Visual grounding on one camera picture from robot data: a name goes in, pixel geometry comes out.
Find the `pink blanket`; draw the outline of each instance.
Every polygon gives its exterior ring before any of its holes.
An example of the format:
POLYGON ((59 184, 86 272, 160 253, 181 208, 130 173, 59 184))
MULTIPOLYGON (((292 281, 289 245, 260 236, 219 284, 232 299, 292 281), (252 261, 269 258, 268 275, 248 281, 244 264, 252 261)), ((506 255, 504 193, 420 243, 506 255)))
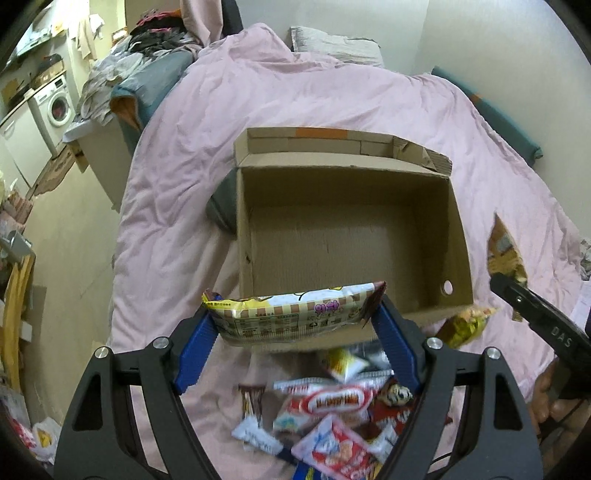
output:
MULTIPOLYGON (((232 167, 232 144, 246 127, 302 125, 394 134, 441 152, 464 224, 475 302, 501 307, 466 350, 495 345, 524 395, 553 357, 490 291, 486 245, 499 213, 518 244, 530 286, 569 314, 580 289, 578 232, 544 182, 438 77, 407 77, 328 57, 293 54, 266 25, 254 25, 200 53, 142 134, 125 197, 115 263, 112 346, 143 348, 192 316, 205 288, 238 295, 235 240, 205 216, 205 204, 232 167)), ((189 418, 224 479, 289 478, 281 461, 245 452, 230 431, 241 416, 236 384, 294 378, 299 355, 251 355, 218 340, 201 379, 183 396, 189 418)), ((269 395, 269 415, 277 404, 269 395)), ((138 427, 150 463, 164 468, 141 393, 138 427)), ((452 402, 459 415, 459 399, 452 402)), ((450 449, 454 427, 444 431, 450 449)))

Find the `plastic bag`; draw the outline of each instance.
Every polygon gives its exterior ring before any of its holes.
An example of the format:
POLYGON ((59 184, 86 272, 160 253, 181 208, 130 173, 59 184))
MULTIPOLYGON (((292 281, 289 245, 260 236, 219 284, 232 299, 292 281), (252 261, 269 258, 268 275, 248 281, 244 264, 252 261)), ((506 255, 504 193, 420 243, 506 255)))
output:
POLYGON ((31 449, 40 462, 53 465, 56 461, 57 442, 60 440, 61 427, 51 417, 33 425, 36 445, 31 449))

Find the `washing machine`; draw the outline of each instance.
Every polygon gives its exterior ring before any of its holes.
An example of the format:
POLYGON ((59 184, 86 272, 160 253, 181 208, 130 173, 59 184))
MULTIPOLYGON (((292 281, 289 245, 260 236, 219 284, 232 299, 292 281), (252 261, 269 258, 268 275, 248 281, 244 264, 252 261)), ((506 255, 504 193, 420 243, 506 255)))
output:
POLYGON ((57 156, 61 151, 61 138, 75 115, 65 75, 42 87, 28 103, 49 150, 57 156))

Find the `orange tape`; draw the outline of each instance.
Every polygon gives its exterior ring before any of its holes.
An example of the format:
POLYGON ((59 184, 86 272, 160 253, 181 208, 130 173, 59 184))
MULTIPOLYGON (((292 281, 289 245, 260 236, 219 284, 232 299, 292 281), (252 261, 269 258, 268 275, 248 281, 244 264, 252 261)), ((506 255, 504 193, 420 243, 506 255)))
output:
POLYGON ((303 138, 331 138, 334 140, 346 140, 347 130, 340 128, 310 128, 298 127, 295 129, 296 137, 303 138))

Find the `red snack package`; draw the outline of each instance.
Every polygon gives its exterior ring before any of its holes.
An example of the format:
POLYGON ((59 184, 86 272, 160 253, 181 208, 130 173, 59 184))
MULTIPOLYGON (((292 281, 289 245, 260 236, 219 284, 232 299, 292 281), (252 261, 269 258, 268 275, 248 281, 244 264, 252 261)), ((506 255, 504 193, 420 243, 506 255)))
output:
POLYGON ((325 417, 291 453, 335 480, 361 480, 377 460, 371 447, 336 415, 325 417))
POLYGON ((414 406, 415 398, 411 391, 392 377, 370 406, 369 418, 380 431, 391 424, 396 434, 400 435, 414 406))
POLYGON ((326 378, 276 382, 274 389, 289 396, 273 422, 273 430, 304 433, 333 413, 349 427, 367 423, 368 407, 391 374, 391 370, 367 372, 348 384, 326 378))

